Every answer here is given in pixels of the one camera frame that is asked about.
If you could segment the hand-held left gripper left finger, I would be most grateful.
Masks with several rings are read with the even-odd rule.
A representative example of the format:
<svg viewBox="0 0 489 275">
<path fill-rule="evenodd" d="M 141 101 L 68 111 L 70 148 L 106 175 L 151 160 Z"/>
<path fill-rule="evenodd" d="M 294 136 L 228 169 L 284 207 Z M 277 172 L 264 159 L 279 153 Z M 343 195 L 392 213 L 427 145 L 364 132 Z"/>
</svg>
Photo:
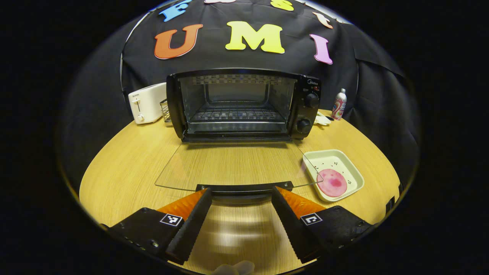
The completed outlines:
<svg viewBox="0 0 489 275">
<path fill-rule="evenodd" d="M 211 204 L 212 190 L 205 188 L 160 209 L 143 207 L 113 226 L 101 226 L 145 255 L 182 265 L 190 257 Z"/>
</svg>

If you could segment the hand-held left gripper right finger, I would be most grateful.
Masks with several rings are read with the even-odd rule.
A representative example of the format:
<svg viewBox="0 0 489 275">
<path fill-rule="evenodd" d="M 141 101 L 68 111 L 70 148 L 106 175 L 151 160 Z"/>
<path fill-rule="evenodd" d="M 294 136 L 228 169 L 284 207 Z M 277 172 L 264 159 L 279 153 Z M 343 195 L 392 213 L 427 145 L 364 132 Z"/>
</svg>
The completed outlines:
<svg viewBox="0 0 489 275">
<path fill-rule="evenodd" d="M 271 202 L 302 263 L 338 254 L 376 227 L 341 206 L 325 208 L 279 186 Z"/>
</svg>

